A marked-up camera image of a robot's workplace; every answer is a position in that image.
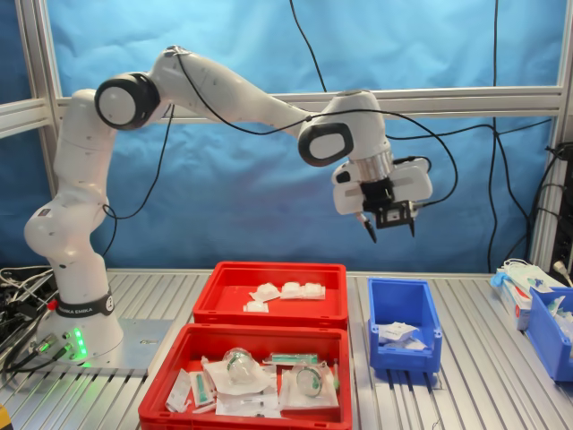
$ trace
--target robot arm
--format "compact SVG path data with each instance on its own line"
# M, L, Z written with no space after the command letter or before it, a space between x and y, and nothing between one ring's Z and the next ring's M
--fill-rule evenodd
M119 75L97 91L73 95L58 137L57 195L26 224L28 245L48 259L56 276L56 312L42 320L37 336L53 335L71 345L70 355L60 361L77 363L101 356L122 340L106 267L91 247L90 233L105 218L102 206L107 204L107 171L116 130L157 121L169 105L213 121L280 128L298 139L301 157L312 166L348 157L332 176L335 206L341 214L354 214L374 241L365 211L374 215L377 228L400 224L413 228L413 202L432 194L426 161L395 165L382 115L354 110L378 109L370 92L340 93L314 116L271 97L220 64L169 47L149 73Z
M110 127L132 130L159 119L168 105L188 108L213 121L259 122L298 139L305 162L324 167L345 156L348 162L332 177L340 214L355 214L375 234L363 211L372 212L377 228L409 224L417 214L412 202L427 199L432 184L423 159L394 166L381 114L333 113L378 109L364 90L339 93L311 119L307 111L271 97L225 66L180 47L168 47L151 72L130 73L104 82L95 96L96 110Z

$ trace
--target plastic wrapper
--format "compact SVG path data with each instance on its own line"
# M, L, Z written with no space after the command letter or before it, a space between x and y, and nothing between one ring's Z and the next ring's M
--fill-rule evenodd
M326 363L284 370L278 404L282 410L336 408L334 375Z
M267 283L260 285L257 291L254 293L249 293L252 299L256 302L268 302L280 297L280 291L273 284Z
M241 395L263 391L272 385L271 378L244 349L228 351L223 361L203 366L215 383L217 392Z
M193 391L193 400L195 407L201 407L213 402L213 392L205 383L205 374L203 372L190 372L191 388Z
M265 365L296 366L296 365L317 365L319 356L316 354L281 354L273 352L262 360Z
M393 322L392 324L379 324L378 325L378 341L379 343L388 342L404 342L412 336L414 331L417 331L413 325L408 325L403 322Z

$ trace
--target blue plastic bin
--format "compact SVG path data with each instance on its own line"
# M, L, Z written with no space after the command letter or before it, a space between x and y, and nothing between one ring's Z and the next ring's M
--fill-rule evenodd
M560 307L573 311L573 289L553 288L552 293L540 294L531 288L531 293L533 299L527 336L554 381L573 381L571 342L547 310L547 305L552 300L565 296Z
M441 327L425 280L368 279L370 297L370 366L434 373L440 370ZM406 323L418 328L414 337L429 348L422 351L383 348L378 324Z

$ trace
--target black cable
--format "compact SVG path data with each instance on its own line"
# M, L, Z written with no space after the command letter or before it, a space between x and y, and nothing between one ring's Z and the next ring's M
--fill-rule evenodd
M189 74L185 70L185 68L183 66L183 62L181 61L181 56L179 56L178 54L176 54L176 56L177 56L177 60L179 62L179 65L181 66L181 70L183 71L183 73L185 75L185 78L187 79L189 84L192 86L193 90L197 94L197 97L201 100L203 105L205 105L205 107L209 110L209 112L211 114L213 114L216 118L218 118L219 121L221 121L224 124L229 125L230 127L235 128L236 130L239 130L240 132L245 132L248 134L255 134L255 135L259 135L259 136L266 136L269 134L274 134L274 133L286 130L287 128L294 127L295 125L299 125L299 124L302 124L304 122L312 121L314 118L321 118L324 116L336 116L336 115L342 115L342 114L352 114L352 113L356 113L356 112L371 112L371 113L375 113L375 114L393 115L393 116L397 116L399 118L405 119L406 121L409 121L412 124L416 124L418 127L422 128L424 131L426 131L427 133L429 133L431 136L433 136L434 138L436 138L438 140L438 142L441 144L441 146L444 148L444 150L448 154L449 159L451 160L452 167L454 168L454 185L451 187L451 190L449 190L449 193L447 193L445 197L442 197L439 200L436 200L433 202L423 203L422 207L431 206L431 205L436 204L436 203L444 202L446 199L448 199L454 193L454 191L456 191L456 187L458 186L458 166L456 165L456 161L454 160L454 156L449 151L448 146L436 133L434 133L428 127L419 123L415 119L410 118L409 116L405 116L405 115L399 114L397 112L389 112L387 110L381 110L381 109L363 109L363 108L347 109L347 110L340 110L337 112L323 112L320 114L312 114L312 115L308 115L304 119L299 119L298 121L295 121L292 124L285 125L285 126L282 126L279 128L275 128L274 130L268 130L267 132L255 132L254 130L249 130L246 128L242 128L238 125L235 125L233 123L229 123L223 116L221 116L217 111L215 111L210 106L210 104L207 103L207 101L203 98L203 96L201 95L201 93L197 89L197 86L195 85L195 83L192 81L191 77L189 76Z
M7 374L12 374L18 371L18 369L22 368L23 366L27 365L30 361L38 356L38 352L33 351L31 354L28 354L23 360L19 361L18 363L11 365L10 367L5 367L3 372Z
M520 237L517 242L511 247L511 249L509 250L509 252L506 254L505 258L503 259L503 261L507 261L509 259L509 257L511 256L511 254L513 254L513 252L516 250L516 248L519 246L519 244L521 244L521 242L523 242L523 239L525 239L527 236L527 233L525 233L522 237Z
M499 0L495 0L495 12L493 15L493 85L497 86L498 84L498 10L499 10ZM493 240L495 239L495 233L498 229L498 217L495 213L495 206L493 204L493 196L492 196L492 180L493 180L493 168L495 167L495 150L497 146L497 119L494 117L492 120L493 123L493 153L492 153L492 163L490 165L490 177L487 184L487 192L490 197L490 206L492 208L492 216L493 216L493 230L492 236L490 237L490 243L487 247L487 270L489 273L492 273L492 248L493 248Z
M555 218L557 218L557 220L561 219L561 215L559 213L555 213L553 211L550 211L548 209L545 208L537 208L538 211L543 211L543 212L547 212L550 213L551 215L553 215Z
M117 233L117 221L118 221L118 218L115 215L115 211L111 208L111 206L108 206L108 205L106 205L106 206L107 206L107 209L109 209L111 211L111 213L114 215L114 233L111 235L111 239L109 240L109 244L107 245L106 251L104 251L104 253L101 255L102 257L106 256L107 251L109 251L109 248L111 248L111 245L114 243L115 234Z
M52 365L57 360L59 360L61 357L63 357L65 355L65 353L69 350L70 347L71 347L70 345L61 347L60 349L58 349L58 351L54 354L54 356L52 358L50 358L47 362L42 363L41 365L37 365L37 366L31 367L29 369L19 368L19 369L12 371L12 373L13 374L23 374L23 373L36 372L39 369L43 369L46 366Z
M165 131L165 138L163 139L163 147L161 148L161 155L159 155L158 170L157 173L155 174L155 178L153 179L153 183L151 184L149 191L147 192L145 198L143 199L143 202L141 203L141 206L137 209L137 211L126 217L118 217L117 215L115 215L115 211L108 204L104 204L102 206L102 209L106 213L106 215L114 219L114 233L112 234L111 240L109 241L109 245L107 245L106 251L104 251L102 257L107 254L107 251L109 251L109 248L114 243L115 234L117 232L117 221L120 219L129 219L137 215L143 209L143 206L145 206L147 200L150 198L151 192L153 191L153 188L155 188L155 184L158 182L159 174L161 173L161 164L163 163L163 156L165 154L165 148L167 146L167 140L169 138L169 129L171 128L171 123L173 122L174 113L175 113L175 105L172 105L171 114L169 115L169 121L167 122L167 129Z
M296 18L295 5L293 4L293 0L290 0L290 8L293 11L293 18L295 18L296 27L298 27L298 30L301 32L301 36L303 36L303 39L306 42L308 50L311 52L312 60L314 62L314 67L316 68L316 73L319 75L319 79L321 80L322 89L324 90L324 92L327 92L326 86L324 85L324 80L322 80L321 69L319 67L318 62L316 61L316 56L314 56L314 51L312 50L311 43L306 38L306 35L304 34L304 31L301 28L301 25L298 23L298 19Z
M503 134L508 134L508 133L514 133L514 132L520 132L521 130L526 130L526 129L528 129L528 128L535 127L535 126L537 126L537 125L541 125L541 124L545 124L545 123L549 123L549 122L551 122L551 119L544 119L543 121L539 121L538 123L533 123L533 124L530 124L530 125L524 125L523 127L514 128L514 129L512 129L512 130L508 130L507 132L498 133L498 135L503 135Z
M517 208L519 209L519 211L521 212L521 214L523 215L524 219L526 220L526 237L527 237L527 241L526 241L526 253L527 250L529 249L529 238L531 237L531 222L529 219L529 216L527 215L526 211L523 209L523 207L521 206L521 204L519 204L519 202L517 201L516 196L513 194L513 191L511 190L511 180L509 179L509 166L508 166L508 159L505 155L505 150L503 149L503 145L501 144L501 138L499 134L495 134L494 135L495 139L498 142L498 145L500 146L500 152L501 152L501 159L503 160L503 167L505 169L505 179L506 179L506 185L508 188L508 193L509 196L511 197L511 200L513 200L513 203L516 204Z
M492 273L492 245L493 239L495 237L495 232L498 229L498 216L495 213L495 206L493 204L493 195L492 195L492 179L493 179L493 166L495 164L495 151L497 149L497 142L495 141L495 137L493 138L493 152L492 152L492 163L490 165L490 178L487 183L487 194L490 198L490 207L492 208L492 215L493 215L493 231L492 236L490 237L490 243L487 247L487 270L489 273Z
M12 364L12 361L14 361L14 359L18 356L18 354L20 353L20 350L22 349L24 344L27 343L30 340L30 338L36 333L36 330L38 329L39 323L42 320L43 315L44 315L44 313L41 313L36 317L36 320L34 322L34 326L32 327L32 329L30 331L28 331L28 333L26 333L24 336L22 336L20 338L20 340L18 340L16 342L16 344L12 347L12 349L10 350L8 355L6 356L6 360L3 363L3 366L2 366L2 372L3 373L8 372L8 371L13 372L13 370L12 370L13 367L11 368L11 366L10 366Z
M530 125L525 125L523 127L513 128L511 130L507 130L505 132L498 133L498 135L519 132L519 131L525 130L527 128L532 128L532 127L536 127L536 126L541 125L541 124L549 123L550 121L551 121L551 119L544 119L543 121L539 121L538 123L533 123ZM438 135L439 135L439 137L451 136L452 134L468 132L470 130L474 130L475 128L482 128L482 127L489 128L489 129L493 130L493 127L490 124L478 124L478 125L472 125L471 127L460 128L459 130L454 130L453 132L438 133ZM428 139L428 138L433 137L433 136L431 134L422 134L419 136L400 136L400 137L397 137L397 136L390 136L390 135L386 134L386 137L388 137L389 139L392 139L393 141L413 141L416 139Z

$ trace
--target blue fabric curtain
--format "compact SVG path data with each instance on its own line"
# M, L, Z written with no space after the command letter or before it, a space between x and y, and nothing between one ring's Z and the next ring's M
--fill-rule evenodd
M556 84L565 3L500 2L499 85ZM161 49L173 44L219 61L268 92L321 90L287 0L48 5L66 96L97 88L114 74L149 70ZM329 90L492 84L493 0L298 0L295 6ZM498 123L503 131L543 119ZM436 133L490 122L423 121ZM396 120L388 121L388 132L422 133ZM544 124L502 138L514 194L526 208L543 173L549 132L550 124ZM118 215L139 207L155 175L164 133L165 126L152 125L118 134L108 181ZM350 270L485 271L492 232L487 195L492 133L478 129L445 140L458 163L456 193L420 213L415 238L406 227L380 230L374 245L353 217L336 213L329 181L335 167L304 164L292 137L250 136L225 125L174 125L158 185L142 212L120 221L107 263L213 267L221 260L312 261L341 262ZM394 142L393 149L397 157L432 159L435 198L450 189L453 170L436 141ZM525 232L500 162L494 198L500 225L493 256L500 263ZM105 249L112 227L108 219L92 236L98 250ZM13 255L15 262L28 258L24 251Z

